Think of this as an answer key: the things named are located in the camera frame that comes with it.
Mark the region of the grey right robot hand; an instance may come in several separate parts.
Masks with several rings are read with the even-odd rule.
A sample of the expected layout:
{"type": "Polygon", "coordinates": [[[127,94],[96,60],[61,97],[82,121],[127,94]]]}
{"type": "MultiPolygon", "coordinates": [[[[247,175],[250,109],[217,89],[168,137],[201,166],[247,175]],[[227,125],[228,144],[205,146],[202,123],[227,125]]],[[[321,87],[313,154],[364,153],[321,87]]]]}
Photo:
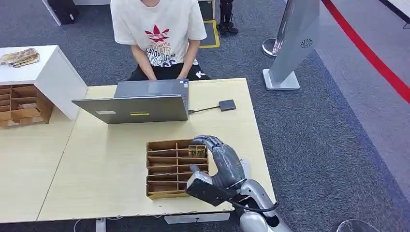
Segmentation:
{"type": "Polygon", "coordinates": [[[218,137],[199,135],[193,138],[193,145],[205,145],[212,153],[217,173],[211,176],[212,183],[220,188],[230,188],[246,179],[243,166],[234,149],[218,137]]]}

